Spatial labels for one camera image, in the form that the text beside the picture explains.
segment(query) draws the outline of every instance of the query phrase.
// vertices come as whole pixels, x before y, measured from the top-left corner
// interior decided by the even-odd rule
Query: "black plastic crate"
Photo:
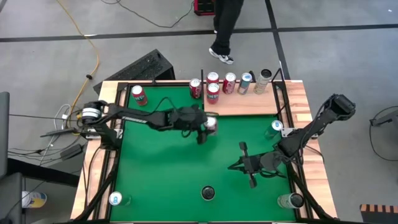
[[[111,80],[175,80],[173,65],[157,50],[153,50],[111,75]],[[102,82],[95,85],[94,91],[100,94]]]

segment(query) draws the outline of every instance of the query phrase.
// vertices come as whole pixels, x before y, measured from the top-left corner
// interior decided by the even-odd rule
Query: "coca-cola can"
[[[225,75],[223,83],[223,92],[225,94],[231,94],[235,89],[236,75],[229,72]]]
[[[209,104],[215,104],[218,101],[220,95],[220,86],[215,83],[211,83],[207,87],[207,102]]]
[[[136,99],[138,105],[144,106],[148,103],[147,95],[145,94],[144,89],[141,86],[133,86],[133,88],[131,89],[131,94],[134,99]]]
[[[189,89],[190,89],[190,94],[192,98],[194,99],[199,99],[201,96],[201,84],[200,80],[197,78],[192,78],[192,80],[189,82]]]
[[[219,78],[218,74],[215,73],[215,72],[210,72],[207,75],[207,78],[206,78],[207,85],[209,85],[210,83],[217,83],[218,84],[219,80],[220,80],[220,78]]]

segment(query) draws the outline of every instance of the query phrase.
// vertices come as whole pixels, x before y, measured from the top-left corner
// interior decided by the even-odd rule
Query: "grey floor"
[[[143,21],[117,4],[100,0],[64,0],[84,34],[166,32]],[[190,0],[123,0],[123,4],[162,25],[171,25],[190,8]],[[281,27],[356,26],[398,24],[395,0],[271,0],[276,24]],[[263,0],[246,0],[237,28],[270,28]],[[190,13],[173,29],[211,30],[211,17]],[[0,40],[6,37],[78,35],[62,8],[53,0],[8,0],[0,11]],[[369,119],[378,111],[397,104],[396,66],[398,29],[279,32],[291,79],[303,80],[312,112],[332,93],[343,93],[357,104],[349,121],[330,125],[320,137],[322,153],[338,216],[361,221],[359,205],[397,205],[397,162],[374,155],[369,145]],[[279,57],[270,32],[234,34],[231,39],[235,64],[223,65],[208,54],[214,35],[98,39],[101,64],[95,79],[78,106],[97,99],[91,87],[102,79],[159,49],[173,64],[177,79],[190,79],[206,72],[259,73],[276,71]],[[86,40],[0,42],[0,91],[11,93],[11,113],[53,117],[64,103],[72,103],[84,77],[95,66],[95,53]],[[49,139],[39,138],[53,130],[52,120],[11,117],[10,147],[40,149]],[[373,130],[376,149],[397,158],[396,130],[386,124]],[[53,148],[73,140],[63,137]],[[45,159],[56,159],[54,154]],[[38,164],[39,157],[19,157]],[[83,157],[47,165],[73,172]],[[26,181],[26,189],[37,185]],[[68,220],[76,189],[44,184],[48,204],[29,210],[26,223]]]

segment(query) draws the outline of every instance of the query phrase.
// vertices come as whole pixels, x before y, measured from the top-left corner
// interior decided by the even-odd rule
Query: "soda can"
[[[220,86],[215,83],[211,83],[207,87],[207,102],[215,104],[218,102],[218,95],[220,94]]]
[[[256,80],[256,86],[254,87],[254,93],[261,94],[266,90],[266,86],[271,79],[272,73],[268,69],[263,69]]]
[[[281,208],[301,208],[304,205],[303,196],[298,193],[285,194],[278,197]]]
[[[280,130],[282,130],[282,128],[284,127],[284,125],[282,124],[282,122],[275,120],[271,123],[271,125],[267,128],[266,130],[266,138],[268,140],[273,139],[278,133],[280,133]]]
[[[243,73],[241,83],[239,83],[238,93],[245,95],[248,92],[249,84],[252,80],[252,76],[249,73]]]
[[[236,75],[229,72],[225,75],[223,83],[223,92],[225,94],[231,94],[235,89]]]
[[[210,135],[216,135],[218,129],[217,119],[214,117],[207,117],[207,121],[205,122],[205,127],[207,130],[214,131]]]
[[[200,80],[197,78],[192,78],[192,80],[189,82],[189,89],[190,89],[190,94],[192,98],[194,99],[199,99],[201,95],[201,84]]]
[[[131,203],[131,196],[130,195],[122,196],[120,192],[112,192],[111,195],[109,196],[109,203],[113,206],[129,205]]]
[[[207,81],[207,85],[209,85],[210,83],[216,83],[218,84],[218,81],[220,80],[219,76],[217,73],[215,72],[210,72],[207,75],[206,81]]]
[[[144,106],[148,103],[147,95],[145,94],[144,89],[141,86],[133,86],[131,94],[134,99],[136,99],[138,105]]]

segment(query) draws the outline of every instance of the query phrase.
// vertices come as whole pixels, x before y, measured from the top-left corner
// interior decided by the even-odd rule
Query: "black pants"
[[[217,38],[211,48],[216,54],[229,55],[229,39],[243,6],[243,0],[216,0],[214,28]]]

